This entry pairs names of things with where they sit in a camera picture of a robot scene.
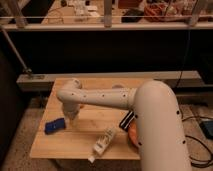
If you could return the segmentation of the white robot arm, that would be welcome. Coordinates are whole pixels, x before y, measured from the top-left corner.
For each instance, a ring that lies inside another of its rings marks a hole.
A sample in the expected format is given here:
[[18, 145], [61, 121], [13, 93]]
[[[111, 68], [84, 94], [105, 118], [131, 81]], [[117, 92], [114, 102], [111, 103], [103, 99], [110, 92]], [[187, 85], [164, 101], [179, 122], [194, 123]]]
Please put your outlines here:
[[71, 79], [57, 91], [62, 111], [75, 116], [80, 104], [135, 114], [142, 171], [192, 171], [177, 98], [164, 82], [149, 80], [136, 88], [84, 89]]

